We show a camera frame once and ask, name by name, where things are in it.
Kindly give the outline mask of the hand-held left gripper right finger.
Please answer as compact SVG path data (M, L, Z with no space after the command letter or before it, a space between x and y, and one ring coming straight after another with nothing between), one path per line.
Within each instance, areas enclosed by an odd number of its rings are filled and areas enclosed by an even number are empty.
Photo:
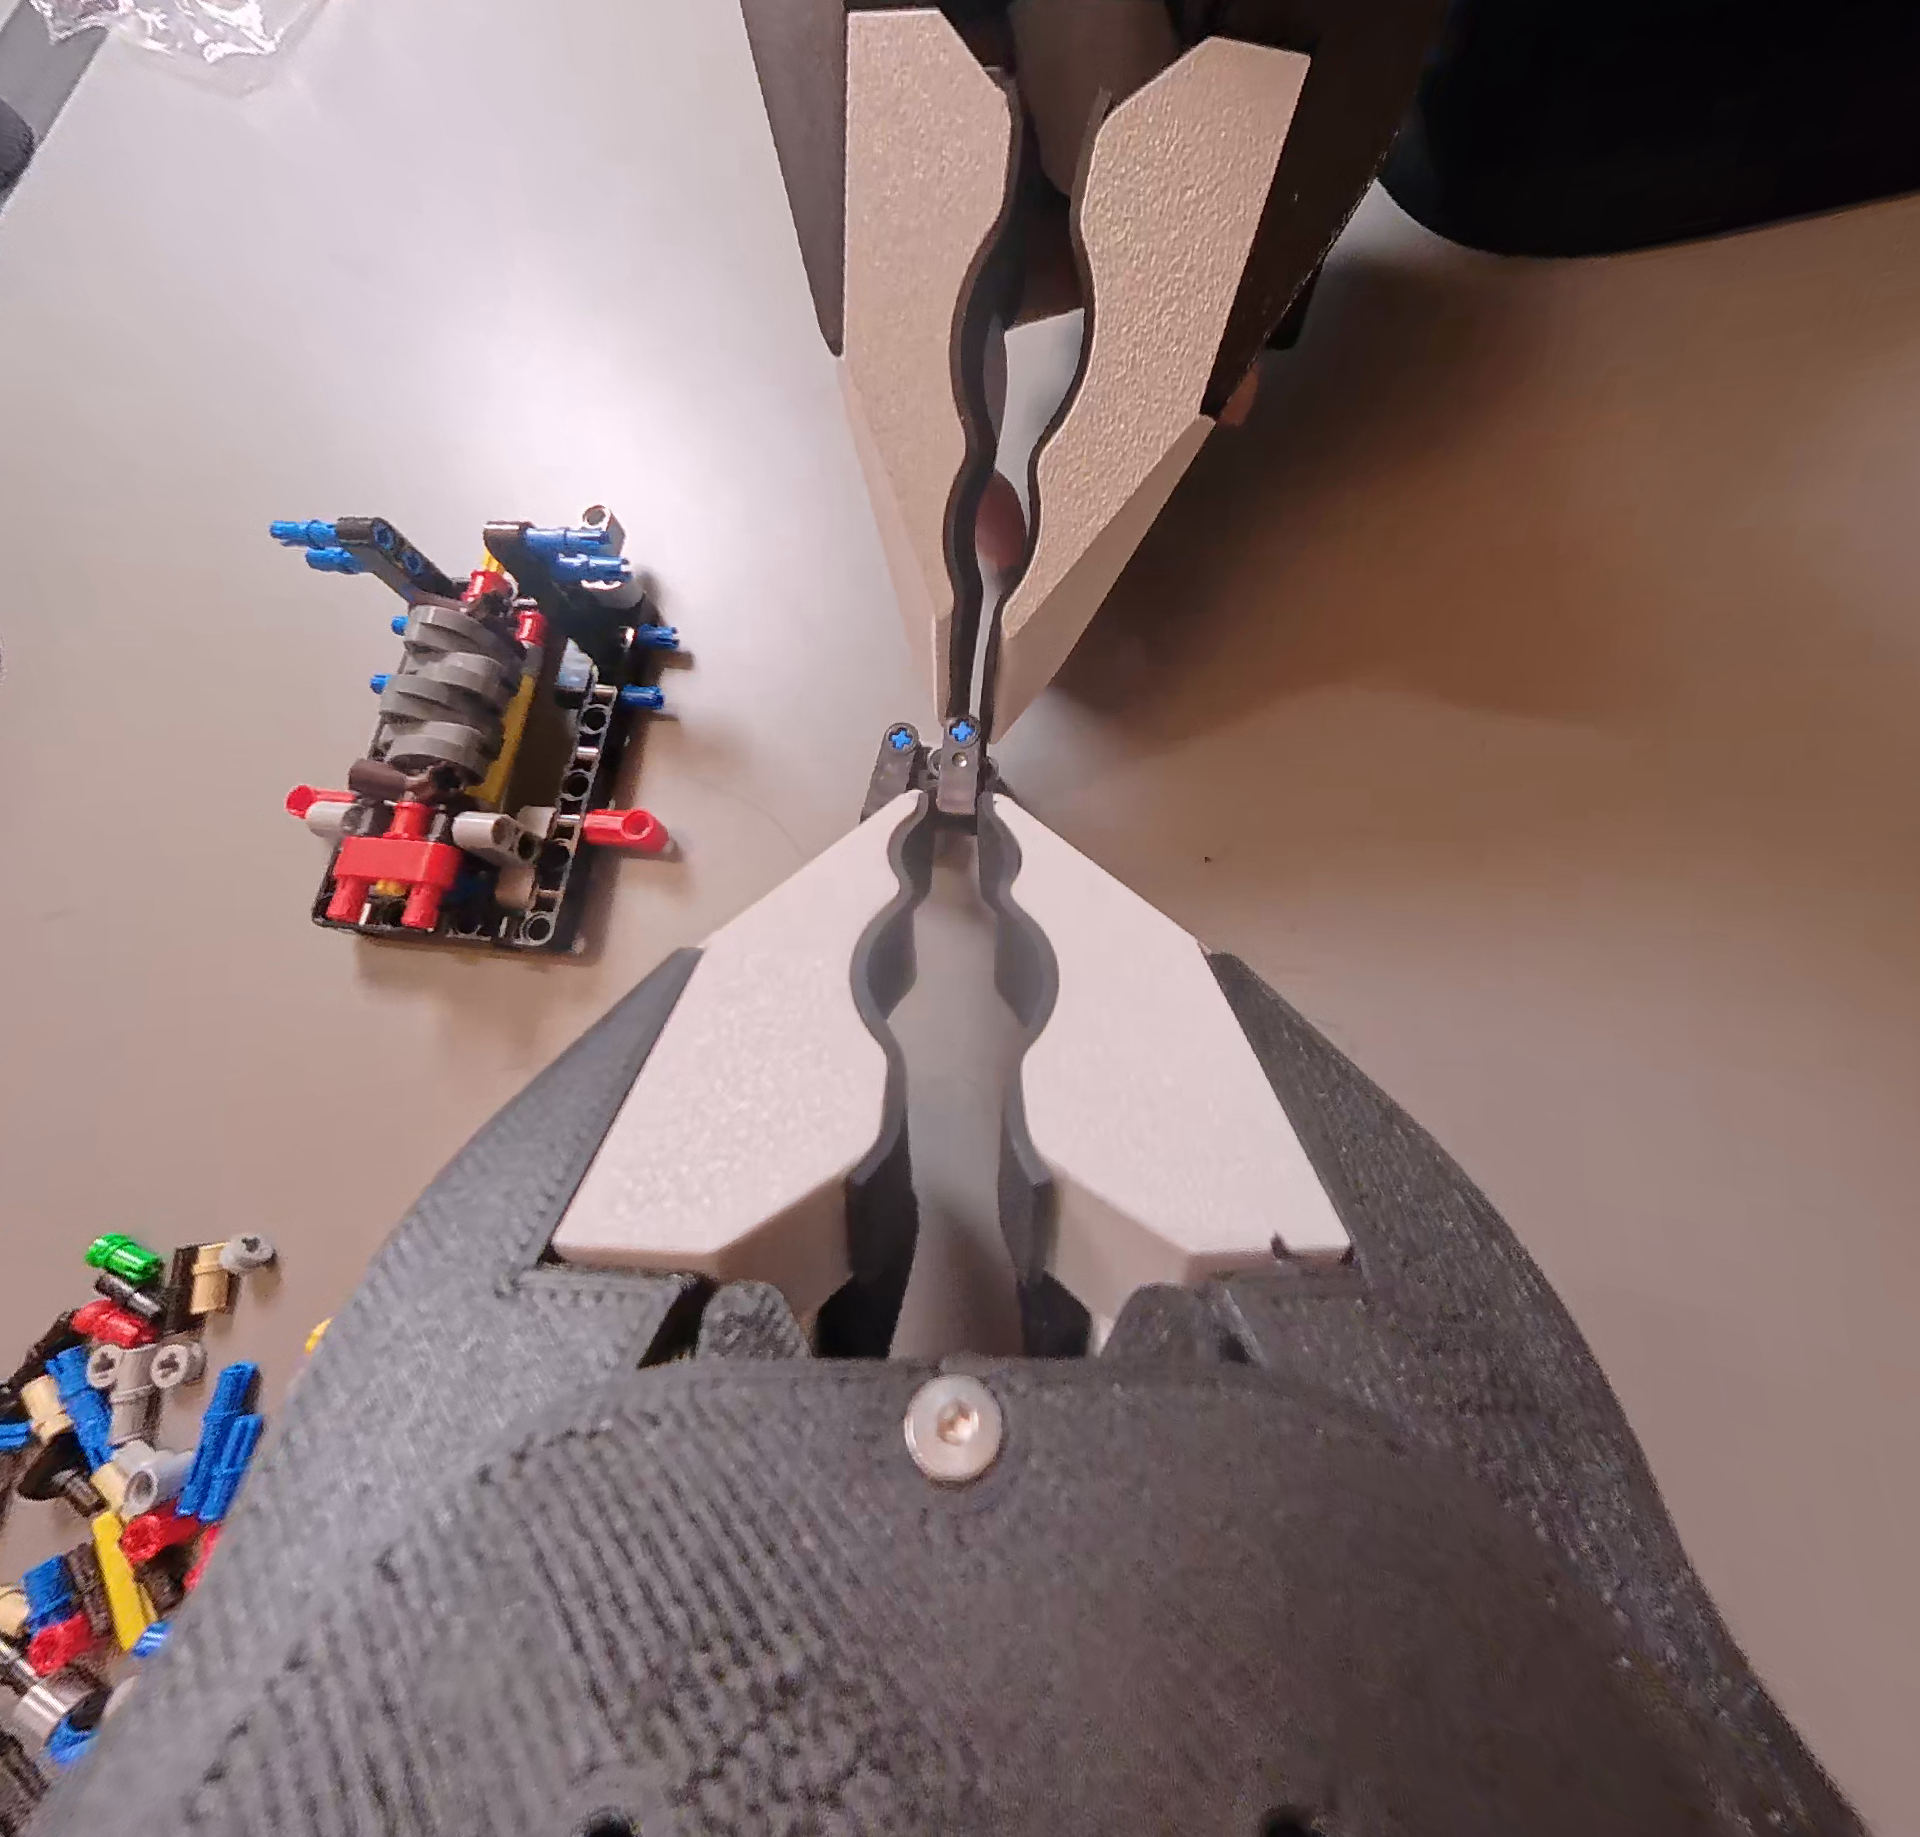
M1001 1094L1001 1235L1022 1345L1081 1355L1142 1287L1345 1266L1355 1240L1212 953L1012 797L979 800Z

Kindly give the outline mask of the lego engine assembly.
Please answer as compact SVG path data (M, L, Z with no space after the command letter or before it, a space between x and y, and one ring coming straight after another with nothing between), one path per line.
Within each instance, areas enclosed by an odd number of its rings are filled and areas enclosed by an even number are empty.
M427 560L393 518L273 518L312 570L404 599L399 666L369 679L369 748L346 782L286 797L322 849L312 926L582 959L588 889L670 829L616 805L638 718L665 710L683 637L591 501L578 524L499 518L473 570Z

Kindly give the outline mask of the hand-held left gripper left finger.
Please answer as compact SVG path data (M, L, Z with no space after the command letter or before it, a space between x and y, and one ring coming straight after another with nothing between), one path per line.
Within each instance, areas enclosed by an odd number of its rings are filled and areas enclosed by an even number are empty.
M824 1355L881 1355L918 1240L905 1061L918 797L718 926L611 1113L557 1258L762 1284Z

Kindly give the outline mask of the person's right forearm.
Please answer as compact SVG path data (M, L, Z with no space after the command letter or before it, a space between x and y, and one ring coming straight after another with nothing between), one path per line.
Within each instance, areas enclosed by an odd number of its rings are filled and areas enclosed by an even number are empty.
M1509 262L1914 198L1920 0L1448 0L1382 184Z

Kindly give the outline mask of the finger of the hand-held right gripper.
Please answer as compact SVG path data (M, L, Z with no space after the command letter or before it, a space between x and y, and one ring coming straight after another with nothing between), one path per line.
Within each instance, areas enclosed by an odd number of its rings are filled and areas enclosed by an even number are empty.
M1022 160L1017 87L930 4L844 10L839 398L905 637L967 710L990 476L984 336Z
M1116 102L1076 178L1086 360L1030 456L1030 554L995 616L990 738L1056 679L1212 434L1212 364L1308 52L1208 36Z

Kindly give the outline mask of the pile of loose lego pieces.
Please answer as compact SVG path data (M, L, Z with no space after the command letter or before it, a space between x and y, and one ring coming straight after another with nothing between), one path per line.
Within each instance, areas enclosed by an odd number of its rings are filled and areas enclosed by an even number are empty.
M78 1767L208 1584L267 1426L220 1324L273 1287L265 1235L151 1252L110 1229L82 1243L78 1302L4 1366L4 1520L70 1527L0 1589L4 1830Z

